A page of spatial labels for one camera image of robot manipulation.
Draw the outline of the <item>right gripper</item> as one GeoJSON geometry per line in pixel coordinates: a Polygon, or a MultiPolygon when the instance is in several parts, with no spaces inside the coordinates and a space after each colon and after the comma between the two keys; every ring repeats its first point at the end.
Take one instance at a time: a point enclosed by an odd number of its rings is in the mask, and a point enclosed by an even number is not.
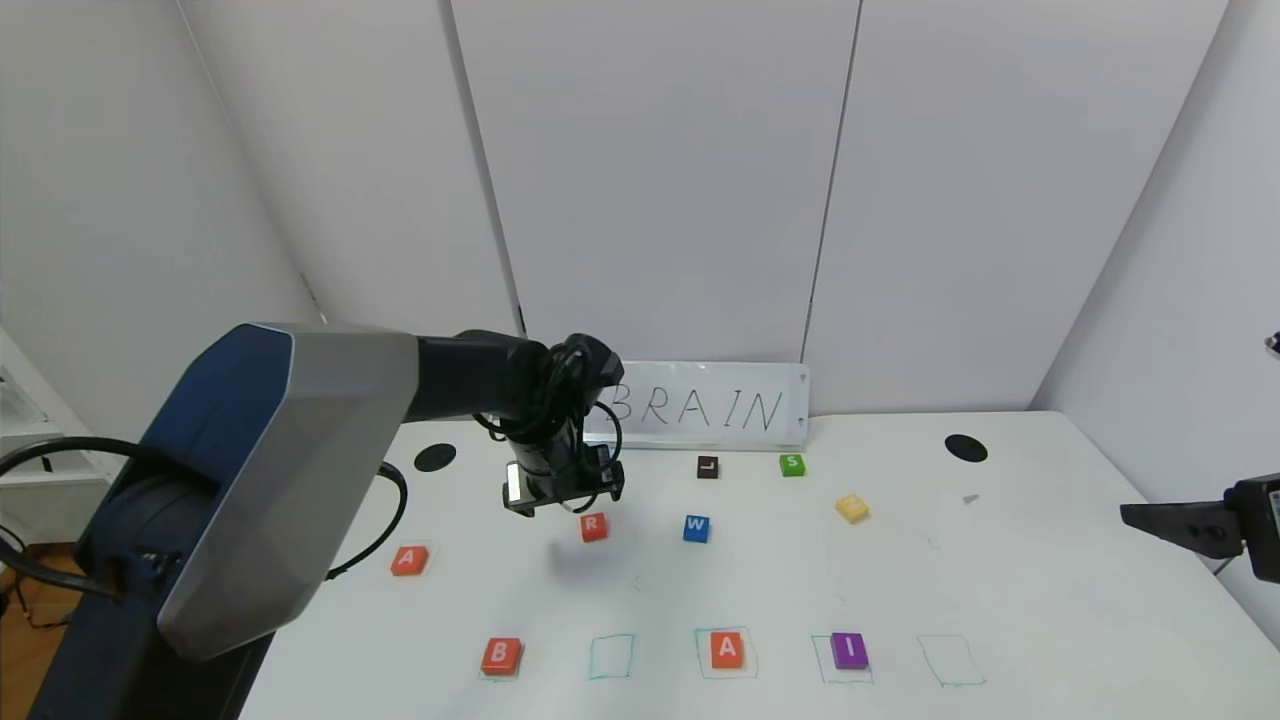
{"type": "Polygon", "coordinates": [[[1279,474],[1239,480],[1224,501],[1124,503],[1119,511],[1126,527],[1207,559],[1234,559],[1245,547],[1254,577],[1277,585],[1279,474]]]}

